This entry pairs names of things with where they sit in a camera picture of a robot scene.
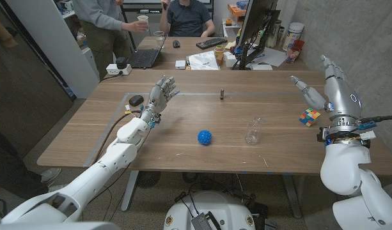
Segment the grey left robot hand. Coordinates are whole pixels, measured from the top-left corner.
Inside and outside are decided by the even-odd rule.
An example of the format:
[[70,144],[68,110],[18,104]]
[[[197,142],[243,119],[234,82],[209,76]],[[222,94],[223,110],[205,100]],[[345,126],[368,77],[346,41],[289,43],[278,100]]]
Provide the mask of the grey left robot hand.
[[150,122],[155,116],[160,114],[167,106],[167,103],[177,94],[175,90],[174,77],[167,78],[165,75],[151,89],[145,109],[140,118],[145,122]]

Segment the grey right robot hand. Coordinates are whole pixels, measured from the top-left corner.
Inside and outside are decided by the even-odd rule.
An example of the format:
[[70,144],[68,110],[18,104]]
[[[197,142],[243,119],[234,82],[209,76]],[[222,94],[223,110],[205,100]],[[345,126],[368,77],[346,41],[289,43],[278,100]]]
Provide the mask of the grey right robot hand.
[[332,126],[339,130],[352,130],[355,122],[361,117],[362,105],[354,88],[349,86],[343,70],[328,57],[322,55],[321,60],[325,66],[324,99],[318,91],[308,86],[296,76],[290,80],[302,92],[307,104],[318,111],[328,113]]

